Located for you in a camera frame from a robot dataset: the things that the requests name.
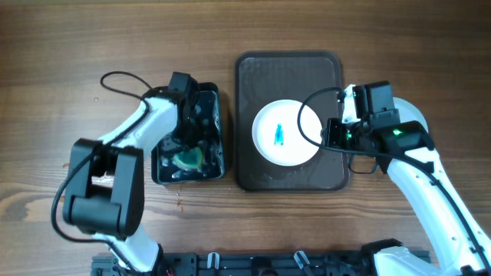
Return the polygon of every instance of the wooden table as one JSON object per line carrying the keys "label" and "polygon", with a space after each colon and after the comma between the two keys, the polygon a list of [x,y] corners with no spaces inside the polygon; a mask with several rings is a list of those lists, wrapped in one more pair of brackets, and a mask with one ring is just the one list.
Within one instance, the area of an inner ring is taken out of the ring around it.
{"label": "wooden table", "polygon": [[[73,143],[111,131],[138,105],[100,87],[103,73],[131,71],[155,86],[173,71],[212,81],[227,95],[229,133],[234,63],[251,50],[327,49],[341,59],[346,84],[389,80],[394,96],[423,112],[453,184],[490,232],[490,12],[489,1],[444,0],[1,8],[0,274],[87,275],[91,256],[106,251],[62,240],[49,222]],[[148,165],[143,224],[168,252],[359,249],[383,238],[433,252],[380,172],[353,176],[344,192],[276,195],[243,192],[232,170],[166,188],[152,183]]]}

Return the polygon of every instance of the white bowl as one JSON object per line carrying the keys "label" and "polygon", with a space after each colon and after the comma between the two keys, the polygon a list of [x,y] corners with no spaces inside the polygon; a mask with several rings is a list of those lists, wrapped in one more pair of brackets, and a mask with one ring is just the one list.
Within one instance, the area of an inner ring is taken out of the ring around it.
{"label": "white bowl", "polygon": [[[255,148],[269,162],[297,166],[317,153],[318,147],[310,144],[298,131],[297,116],[301,105],[296,100],[277,100],[263,107],[255,116],[252,140]],[[300,124],[308,138],[321,143],[321,121],[310,107],[304,107]],[[283,132],[283,144],[275,143],[278,126]]]}

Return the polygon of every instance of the green sponge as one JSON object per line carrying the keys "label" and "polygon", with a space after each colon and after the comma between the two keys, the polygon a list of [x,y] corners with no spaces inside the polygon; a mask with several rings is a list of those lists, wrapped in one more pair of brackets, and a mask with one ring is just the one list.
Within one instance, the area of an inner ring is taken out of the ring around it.
{"label": "green sponge", "polygon": [[173,157],[174,164],[180,169],[192,170],[199,169],[203,163],[203,153],[199,146],[187,151],[177,153]]}

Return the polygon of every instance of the black container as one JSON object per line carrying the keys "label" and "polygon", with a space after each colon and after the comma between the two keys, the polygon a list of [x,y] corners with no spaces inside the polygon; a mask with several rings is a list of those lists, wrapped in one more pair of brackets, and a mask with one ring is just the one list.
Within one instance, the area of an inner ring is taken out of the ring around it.
{"label": "black container", "polygon": [[206,130],[206,139],[199,142],[199,147],[203,152],[201,170],[180,169],[169,158],[164,157],[162,151],[166,144],[172,143],[170,134],[168,134],[152,150],[152,180],[157,184],[217,179],[225,174],[219,90],[213,83],[199,84],[199,89],[198,103],[191,116],[194,120],[199,121]]}
{"label": "black container", "polygon": [[[279,166],[266,160],[252,141],[255,115],[276,100],[303,102],[326,87],[343,87],[341,63],[327,51],[255,51],[236,62],[234,173],[237,184],[256,192],[333,192],[349,183],[345,154],[320,149],[298,166]],[[336,94],[309,104],[325,125],[341,117]]]}

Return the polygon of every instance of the wire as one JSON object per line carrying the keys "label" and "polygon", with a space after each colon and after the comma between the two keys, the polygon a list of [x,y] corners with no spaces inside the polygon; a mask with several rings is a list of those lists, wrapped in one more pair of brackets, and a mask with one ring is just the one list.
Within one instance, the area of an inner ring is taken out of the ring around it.
{"label": "wire", "polygon": [[148,89],[152,89],[152,87],[146,81],[144,81],[141,77],[138,77],[135,74],[132,74],[132,73],[129,73],[129,72],[124,72],[124,71],[113,71],[113,72],[106,73],[106,74],[104,74],[101,77],[101,80],[100,80],[101,86],[104,87],[105,89],[108,89],[108,90],[113,91],[115,93],[119,93],[119,94],[123,94],[123,95],[129,96],[129,97],[134,97],[134,98],[142,101],[145,104],[145,111],[128,128],[126,128],[124,131],[122,131],[121,133],[119,133],[116,137],[114,137],[109,142],[105,143],[103,146],[100,146],[99,148],[94,149],[94,151],[92,151],[91,154],[89,154],[87,157],[85,157],[84,159],[82,159],[82,161],[80,163],[78,163],[74,167],[74,169],[71,170],[68,173],[67,178],[60,185],[60,187],[58,188],[58,190],[57,190],[57,192],[56,192],[56,194],[54,196],[54,199],[53,199],[53,205],[51,206],[51,225],[53,226],[54,231],[57,232],[62,238],[66,239],[67,241],[70,241],[70,242],[78,242],[78,243],[104,243],[104,244],[106,244],[109,247],[109,249],[112,249],[113,252],[114,252],[114,254],[121,261],[123,261],[127,267],[130,268],[131,271],[137,273],[136,270],[131,265],[131,263],[124,257],[123,254],[121,254],[121,252],[117,249],[117,247],[114,246],[114,244],[111,241],[107,241],[107,240],[103,240],[103,239],[96,239],[96,238],[74,238],[74,237],[71,237],[71,236],[67,235],[66,233],[64,233],[60,229],[60,227],[58,225],[58,222],[57,222],[57,219],[56,219],[56,211],[58,209],[58,204],[60,202],[61,195],[63,194],[63,191],[67,188],[67,186],[70,183],[70,181],[78,173],[78,171],[80,171],[81,168],[83,166],[85,166],[85,164],[87,164],[87,162],[89,162],[91,159],[93,159],[97,154],[99,154],[103,150],[109,148],[113,143],[115,143],[118,140],[121,140],[123,137],[125,137],[131,130],[133,130],[134,127],[136,127],[139,123],[141,123],[145,119],[145,117],[148,115],[148,113],[150,112],[150,105],[141,96],[138,96],[136,94],[132,94],[130,92],[118,90],[116,88],[109,87],[109,86],[107,86],[104,83],[104,80],[106,79],[106,77],[109,77],[109,76],[115,75],[115,74],[122,74],[122,75],[127,75],[127,76],[130,76],[130,77],[133,77],[133,78],[139,80],[141,83],[143,83]]}
{"label": "wire", "polygon": [[120,269],[119,269],[119,268],[118,268],[116,265],[114,265],[114,266],[113,266],[113,271],[116,271],[116,272],[117,272],[117,274],[118,274],[119,276],[121,276],[121,271],[120,271]]}
{"label": "wire", "polygon": [[370,172],[357,172],[357,171],[354,171],[351,168],[351,165],[353,164],[353,159],[354,159],[354,154],[351,154],[350,155],[350,158],[348,159],[348,169],[350,169],[350,171],[352,173],[356,173],[356,174],[372,174],[372,173],[375,173],[377,171],[377,169],[378,169],[378,163],[377,163],[377,160],[375,160],[374,167],[371,169]]}
{"label": "wire", "polygon": [[304,133],[304,131],[302,129],[302,125],[300,124],[300,118],[302,116],[302,111],[304,110],[304,107],[313,98],[317,97],[320,94],[324,94],[324,93],[328,93],[328,92],[337,92],[339,94],[343,94],[344,93],[344,90],[342,88],[340,88],[340,87],[329,87],[329,88],[321,89],[321,90],[313,93],[312,95],[308,96],[308,98],[306,100],[304,100],[304,102],[300,106],[300,110],[298,111],[298,116],[297,116],[297,126],[298,126],[298,130],[300,131],[300,134],[304,137],[304,139],[306,139],[312,145],[318,146],[319,148],[321,148],[323,150],[330,150],[330,151],[333,151],[333,152],[336,152],[336,153],[358,154],[358,155],[364,155],[364,156],[369,156],[369,157],[374,157],[374,158],[377,158],[377,157],[386,157],[386,158],[391,158],[391,159],[397,159],[397,160],[400,160],[402,162],[406,162],[407,164],[413,166],[415,169],[420,170],[425,176],[427,176],[430,179],[430,184],[431,185],[434,185],[434,186],[438,187],[438,189],[442,192],[443,196],[447,199],[447,201],[449,202],[449,204],[452,206],[454,212],[456,213],[457,217],[459,218],[460,222],[462,223],[462,226],[465,228],[465,230],[466,230],[466,232],[467,232],[467,234],[469,236],[470,241],[473,243],[474,248],[475,248],[477,254],[479,255],[479,258],[481,259],[481,261],[482,261],[482,263],[483,263],[486,271],[491,271],[491,268],[489,267],[489,262],[488,262],[486,256],[483,253],[483,247],[477,241],[477,238],[474,235],[472,229],[470,228],[469,223],[467,222],[467,220],[463,216],[462,212],[460,211],[459,207],[457,206],[457,204],[453,200],[452,196],[442,186],[441,182],[437,178],[435,178],[435,176],[433,176],[431,173],[429,173],[424,168],[422,168],[418,163],[414,162],[412,159],[407,159],[407,158],[403,158],[403,157],[400,157],[400,156],[395,156],[395,155],[387,154],[387,153],[370,153],[370,152],[359,151],[359,150],[336,149],[336,148],[333,148],[333,147],[330,147],[330,146],[321,145],[320,143],[317,143],[317,142],[311,140],[310,138],[308,138],[305,135],[305,133]]}

